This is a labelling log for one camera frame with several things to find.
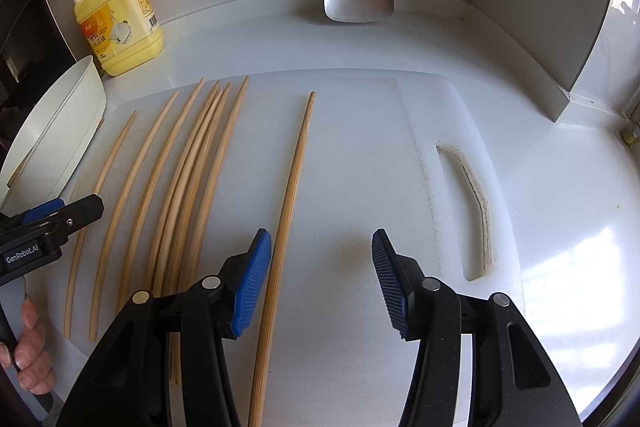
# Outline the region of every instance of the white bowl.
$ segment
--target white bowl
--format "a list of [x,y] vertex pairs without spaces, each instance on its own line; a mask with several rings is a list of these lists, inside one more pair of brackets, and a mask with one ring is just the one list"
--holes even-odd
[[22,124],[0,170],[4,214],[12,216],[60,195],[100,125],[106,102],[92,57],[74,64],[49,87]]

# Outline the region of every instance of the bamboo stick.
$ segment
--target bamboo stick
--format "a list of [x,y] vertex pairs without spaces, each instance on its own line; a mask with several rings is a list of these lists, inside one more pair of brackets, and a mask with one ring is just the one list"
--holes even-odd
[[115,208],[113,209],[113,215],[111,216],[111,221],[109,223],[109,227],[107,228],[107,234],[104,238],[104,244],[102,245],[102,251],[100,252],[100,259],[98,260],[98,269],[95,274],[95,284],[94,284],[94,295],[91,301],[91,315],[89,319],[89,340],[96,341],[98,339],[98,321],[100,319],[100,303],[102,301],[102,290],[104,289],[104,279],[107,275],[107,265],[109,264],[109,257],[111,255],[111,247],[113,246],[113,240],[116,237],[116,232],[118,231],[118,225],[120,223],[120,218],[122,217],[122,212],[127,203],[127,199],[129,198],[129,193],[131,192],[131,187],[133,187],[133,183],[136,180],[136,176],[140,171],[140,166],[144,161],[146,154],[148,153],[149,147],[151,146],[151,142],[153,142],[156,134],[158,133],[158,129],[162,125],[162,121],[164,117],[166,117],[169,109],[175,102],[175,99],[178,97],[179,92],[176,91],[174,95],[169,99],[166,103],[156,123],[149,131],[149,134],[146,136],[145,142],[142,144],[140,151],[138,152],[138,156],[136,157],[133,165],[127,175],[127,179],[122,186],[122,190],[120,191],[120,195],[118,197],[118,202],[116,203]]
[[[120,150],[120,146],[122,146],[122,142],[127,137],[127,133],[133,124],[133,121],[136,119],[137,111],[134,111],[127,123],[124,124],[122,131],[120,131],[120,135],[116,139],[116,142],[113,144],[111,148],[111,152],[107,156],[107,161],[102,166],[102,171],[98,176],[98,181],[95,182],[94,194],[99,194],[100,190],[102,190],[102,186],[104,185],[104,181],[107,178],[107,174],[111,169],[111,165],[113,165],[113,161]],[[71,318],[73,314],[73,306],[74,306],[74,295],[76,294],[76,280],[78,279],[78,269],[80,267],[80,257],[82,255],[82,247],[84,246],[84,238],[86,236],[86,231],[88,227],[84,227],[78,232],[78,238],[76,239],[76,245],[74,247],[74,256],[71,259],[71,270],[69,271],[69,281],[66,284],[66,300],[65,300],[65,321],[63,327],[63,333],[66,339],[71,338]]]
[[251,388],[248,427],[260,427],[262,425],[264,398],[267,391],[267,377],[269,376],[271,346],[273,344],[273,331],[275,328],[278,297],[280,295],[280,280],[282,279],[282,268],[284,267],[284,259],[287,253],[287,241],[289,240],[293,208],[296,204],[300,171],[302,170],[305,157],[306,140],[309,134],[309,123],[311,122],[315,99],[316,94],[312,92],[306,104],[305,118],[300,128],[296,152],[293,156],[291,171],[289,173],[289,181],[287,182],[287,189],[284,194],[280,221],[278,222],[278,233],[273,248],[267,291],[264,296],[264,306],[262,308],[262,322],[260,323],[258,347],[255,355],[254,381]]
[[189,134],[187,142],[185,142],[184,147],[182,148],[182,152],[180,153],[180,158],[178,159],[178,163],[175,166],[174,175],[172,176],[171,182],[169,183],[169,188],[167,189],[166,195],[164,197],[164,203],[162,203],[162,209],[160,210],[160,216],[158,217],[158,222],[156,223],[156,231],[154,233],[153,243],[151,244],[151,249],[149,251],[149,257],[146,261],[146,272],[145,272],[145,282],[144,288],[146,290],[151,290],[154,283],[154,276],[156,273],[156,264],[158,263],[158,251],[160,250],[160,241],[162,240],[162,232],[164,231],[164,224],[166,222],[166,215],[169,212],[169,206],[171,205],[171,199],[174,195],[175,185],[178,184],[178,177],[180,177],[180,172],[182,171],[182,167],[184,166],[184,162],[187,160],[187,155],[189,150],[191,149],[191,145],[195,140],[196,134],[198,133],[198,129],[202,124],[202,120],[204,120],[205,115],[207,114],[207,110],[213,102],[216,94],[218,93],[218,87],[220,87],[220,81],[216,82],[209,92],[209,96],[207,100],[205,100],[198,117],[196,118],[195,123],[193,124],[193,128]]
[[216,155],[213,158],[211,170],[209,171],[209,178],[205,185],[204,192],[202,194],[202,200],[200,201],[200,209],[196,216],[196,223],[191,234],[191,242],[189,245],[189,254],[187,257],[187,265],[185,269],[185,282],[187,287],[193,284],[194,279],[198,274],[198,264],[200,263],[200,252],[202,251],[202,242],[204,241],[204,233],[207,229],[207,221],[209,220],[209,213],[211,211],[211,204],[213,202],[213,196],[216,193],[216,187],[218,186],[218,178],[220,177],[220,170],[222,164],[225,161],[226,149],[231,141],[231,135],[233,134],[236,121],[238,120],[238,114],[242,107],[242,101],[244,100],[244,94],[246,88],[249,85],[249,77],[244,78],[244,82],[238,91],[234,106],[231,108],[229,119],[226,121],[225,130],[222,132],[220,138],[220,144]]
[[213,139],[222,117],[222,112],[225,108],[226,99],[231,89],[231,82],[226,84],[225,90],[222,92],[222,98],[218,104],[218,108],[213,115],[211,124],[207,129],[204,142],[198,152],[198,158],[193,168],[193,172],[189,178],[188,188],[185,192],[182,205],[180,207],[180,218],[176,226],[176,233],[174,236],[174,244],[172,246],[173,256],[170,259],[169,270],[165,280],[164,292],[166,295],[171,295],[178,291],[178,280],[180,279],[180,267],[182,266],[182,259],[184,257],[184,245],[187,240],[187,232],[189,232],[189,223],[191,222],[191,215],[193,214],[193,206],[196,201],[196,195],[198,188],[200,187],[200,181],[204,174],[204,168],[209,157],[211,146],[213,145]]
[[169,254],[171,251],[171,243],[174,237],[175,222],[178,218],[178,212],[182,204],[182,198],[187,187],[187,182],[193,170],[193,164],[195,162],[198,150],[202,144],[202,140],[207,132],[209,122],[213,117],[213,114],[220,103],[222,92],[218,92],[216,97],[211,102],[207,114],[202,120],[202,124],[198,129],[195,140],[191,145],[187,158],[184,162],[184,167],[180,172],[178,183],[175,185],[175,192],[171,199],[171,205],[169,206],[169,212],[166,215],[166,222],[164,224],[164,230],[162,231],[162,239],[160,241],[160,248],[158,251],[158,263],[156,264],[156,275],[154,277],[153,293],[154,295],[163,295],[162,288],[164,286],[164,277],[166,275],[167,263],[169,260]]
[[118,289],[118,310],[121,310],[124,304],[126,304],[127,299],[129,298],[129,283],[131,280],[131,272],[133,270],[133,262],[136,258],[136,250],[138,249],[138,243],[140,241],[140,235],[142,235],[142,228],[145,224],[146,213],[148,213],[149,206],[151,205],[151,199],[154,196],[156,191],[156,185],[158,185],[158,181],[162,174],[162,169],[164,169],[164,164],[169,158],[169,154],[174,146],[175,139],[180,133],[180,129],[182,128],[182,124],[184,120],[186,120],[189,111],[191,110],[191,106],[193,102],[195,102],[196,97],[200,93],[202,86],[204,85],[204,78],[200,81],[200,83],[195,87],[189,100],[184,104],[180,115],[178,115],[177,120],[174,123],[174,126],[164,141],[164,145],[162,146],[162,150],[156,160],[156,165],[154,165],[154,169],[151,172],[151,176],[149,177],[148,182],[146,182],[145,192],[140,200],[140,204],[138,205],[138,211],[136,213],[136,218],[133,222],[133,227],[131,229],[131,233],[129,235],[129,244],[127,245],[127,252],[124,256],[124,263],[122,266],[122,275],[120,277],[120,287]]
[[[176,229],[177,233],[175,235],[174,245],[172,246],[174,253],[171,258],[170,269],[168,270],[168,276],[164,288],[164,293],[166,295],[171,295],[178,291],[180,267],[182,266],[182,260],[184,257],[184,246],[187,240],[191,215],[193,214],[193,206],[195,204],[198,188],[200,187],[202,175],[204,174],[207,157],[209,157],[213,139],[216,134],[218,124],[220,123],[220,118],[222,117],[222,112],[224,111],[230,89],[231,82],[226,84],[225,90],[222,93],[222,99],[220,100],[218,109],[216,110],[213,120],[209,125],[207,136],[205,137],[204,143],[200,148],[200,153],[198,154],[196,166],[194,167],[191,178],[189,179],[189,187],[187,188],[184,201],[182,202],[180,219]],[[170,359],[170,376],[177,385],[182,385],[182,375],[180,374],[180,337],[178,335],[172,335],[170,349],[172,353],[172,357]]]

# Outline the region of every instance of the human hand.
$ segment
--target human hand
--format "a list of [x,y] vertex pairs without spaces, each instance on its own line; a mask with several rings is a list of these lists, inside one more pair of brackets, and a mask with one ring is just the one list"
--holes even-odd
[[[38,311],[30,297],[22,305],[24,330],[15,348],[15,363],[20,368],[18,382],[25,391],[33,394],[47,394],[56,385],[56,374],[51,368],[51,356],[44,349],[46,330],[39,321]],[[11,366],[11,356],[7,347],[0,343],[0,364],[7,369]]]

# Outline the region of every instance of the silver screw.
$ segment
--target silver screw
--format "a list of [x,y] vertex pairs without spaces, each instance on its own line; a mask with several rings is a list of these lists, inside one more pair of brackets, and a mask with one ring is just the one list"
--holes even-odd
[[149,292],[145,292],[144,290],[140,290],[139,292],[135,292],[131,300],[135,304],[144,304],[149,300]]
[[210,275],[209,277],[205,277],[202,280],[202,287],[206,290],[213,290],[218,286],[220,286],[220,283],[222,283],[222,281],[220,280],[219,277],[216,277],[215,275]]
[[435,277],[425,277],[422,281],[422,287],[430,292],[436,292],[440,289],[440,281]]
[[509,304],[511,304],[511,300],[504,293],[495,294],[494,302],[498,304],[498,306],[502,306],[503,308],[506,308]]

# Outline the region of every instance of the bottle label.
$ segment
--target bottle label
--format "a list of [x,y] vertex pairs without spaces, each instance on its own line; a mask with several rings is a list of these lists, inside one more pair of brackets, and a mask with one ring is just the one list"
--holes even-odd
[[160,26],[149,0],[110,0],[80,27],[103,62],[153,35]]

